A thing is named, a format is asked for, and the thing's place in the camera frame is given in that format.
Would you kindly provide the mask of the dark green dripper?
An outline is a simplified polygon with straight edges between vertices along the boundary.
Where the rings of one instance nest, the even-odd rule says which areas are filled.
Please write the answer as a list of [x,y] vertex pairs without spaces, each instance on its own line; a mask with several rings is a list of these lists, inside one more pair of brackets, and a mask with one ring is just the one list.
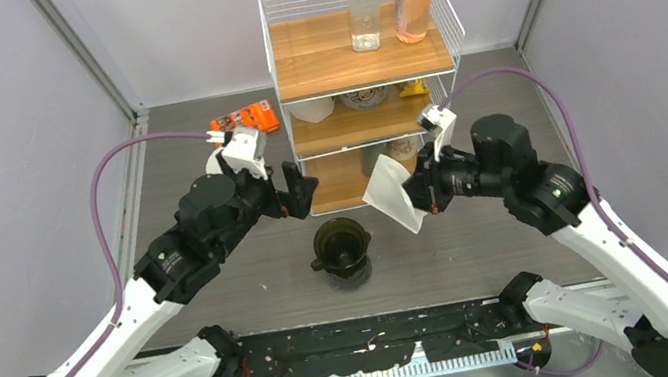
[[368,256],[371,234],[356,220],[336,217],[322,224],[314,235],[314,272],[349,268]]

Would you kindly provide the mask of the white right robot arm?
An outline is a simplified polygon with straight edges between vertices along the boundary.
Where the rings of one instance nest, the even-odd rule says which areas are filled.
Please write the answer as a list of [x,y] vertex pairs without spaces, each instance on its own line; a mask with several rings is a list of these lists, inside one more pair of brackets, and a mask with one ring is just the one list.
[[500,293],[505,323],[572,328],[631,354],[653,377],[668,377],[668,263],[591,197],[572,167],[541,161],[524,126],[494,114],[471,128],[473,150],[427,143],[403,189],[415,209],[443,212],[461,197],[497,197],[515,219],[557,240],[624,294],[601,298],[521,272]]

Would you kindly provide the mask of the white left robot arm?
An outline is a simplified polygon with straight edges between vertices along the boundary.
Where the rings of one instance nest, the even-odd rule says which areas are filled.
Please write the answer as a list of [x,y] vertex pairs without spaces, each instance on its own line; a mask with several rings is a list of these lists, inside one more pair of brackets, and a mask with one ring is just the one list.
[[243,366],[240,347],[219,326],[205,327],[185,346],[149,365],[128,366],[153,334],[219,275],[260,218],[309,215],[319,180],[303,175],[292,162],[284,162],[282,170],[283,191],[270,178],[254,177],[245,169],[195,180],[178,202],[175,225],[153,240],[135,265],[121,302],[46,377],[237,377]]

